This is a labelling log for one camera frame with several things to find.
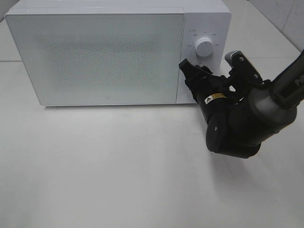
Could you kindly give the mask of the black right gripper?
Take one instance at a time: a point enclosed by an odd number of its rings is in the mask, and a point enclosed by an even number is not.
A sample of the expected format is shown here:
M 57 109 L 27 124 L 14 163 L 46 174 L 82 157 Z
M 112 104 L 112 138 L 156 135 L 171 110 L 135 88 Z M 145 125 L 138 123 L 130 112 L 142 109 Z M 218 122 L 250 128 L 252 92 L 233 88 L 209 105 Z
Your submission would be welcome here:
M 184 74 L 186 86 L 196 103 L 203 105 L 232 104 L 226 85 L 227 77 L 213 75 L 208 67 L 193 65 L 188 59 L 179 63 L 179 69 Z

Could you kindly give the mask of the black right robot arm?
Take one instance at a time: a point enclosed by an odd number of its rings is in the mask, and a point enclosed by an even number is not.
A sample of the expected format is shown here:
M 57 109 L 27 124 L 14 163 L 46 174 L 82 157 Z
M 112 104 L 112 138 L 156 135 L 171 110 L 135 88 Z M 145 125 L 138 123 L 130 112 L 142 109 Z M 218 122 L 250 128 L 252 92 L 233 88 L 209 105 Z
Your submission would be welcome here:
M 206 66 L 179 63 L 185 84 L 207 123 L 209 151 L 247 159 L 261 143 L 293 123 L 304 98 L 304 56 L 300 55 L 274 80 L 263 80 L 245 55 L 225 55 L 229 77 Z

